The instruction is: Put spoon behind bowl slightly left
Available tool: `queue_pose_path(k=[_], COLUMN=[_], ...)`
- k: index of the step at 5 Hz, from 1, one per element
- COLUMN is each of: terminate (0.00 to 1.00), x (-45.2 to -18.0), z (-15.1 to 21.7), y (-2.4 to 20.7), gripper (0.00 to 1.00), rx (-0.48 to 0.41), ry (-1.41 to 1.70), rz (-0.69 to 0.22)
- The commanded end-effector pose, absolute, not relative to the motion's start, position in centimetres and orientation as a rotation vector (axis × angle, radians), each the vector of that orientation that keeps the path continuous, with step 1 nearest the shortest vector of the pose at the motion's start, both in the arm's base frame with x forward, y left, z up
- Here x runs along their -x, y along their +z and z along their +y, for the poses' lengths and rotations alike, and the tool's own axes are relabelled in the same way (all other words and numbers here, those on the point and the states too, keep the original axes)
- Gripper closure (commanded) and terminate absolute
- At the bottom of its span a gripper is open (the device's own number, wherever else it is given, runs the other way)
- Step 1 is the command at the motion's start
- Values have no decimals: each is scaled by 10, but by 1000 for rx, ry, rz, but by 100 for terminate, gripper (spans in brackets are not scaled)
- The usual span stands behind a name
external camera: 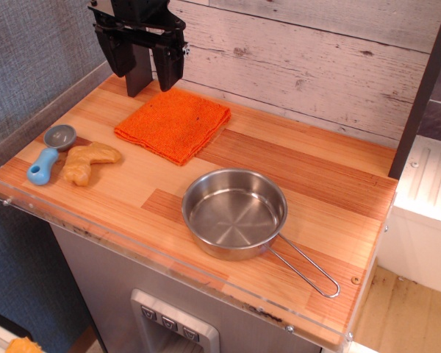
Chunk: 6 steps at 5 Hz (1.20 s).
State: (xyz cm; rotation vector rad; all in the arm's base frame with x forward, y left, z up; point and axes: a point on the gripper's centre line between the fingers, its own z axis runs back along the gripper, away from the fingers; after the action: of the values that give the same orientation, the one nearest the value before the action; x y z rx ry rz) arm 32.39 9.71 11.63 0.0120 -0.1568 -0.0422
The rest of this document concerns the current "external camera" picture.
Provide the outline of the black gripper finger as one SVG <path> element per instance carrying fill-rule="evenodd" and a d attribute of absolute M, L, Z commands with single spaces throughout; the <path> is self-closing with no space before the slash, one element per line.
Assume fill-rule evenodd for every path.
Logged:
<path fill-rule="evenodd" d="M 156 45 L 152 53 L 160 89 L 162 92 L 166 92 L 183 76 L 183 52 L 177 47 Z"/>
<path fill-rule="evenodd" d="M 128 74 L 136 65 L 132 44 L 118 30 L 95 25 L 98 43 L 114 74 L 118 77 Z"/>

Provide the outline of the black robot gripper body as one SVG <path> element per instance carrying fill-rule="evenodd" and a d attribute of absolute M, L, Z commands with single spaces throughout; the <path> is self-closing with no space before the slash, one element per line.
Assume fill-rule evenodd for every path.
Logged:
<path fill-rule="evenodd" d="M 185 55 L 186 24 L 168 9 L 168 1 L 89 1 L 95 16 L 95 32 L 106 55 L 121 55 L 136 44 L 161 47 Z"/>

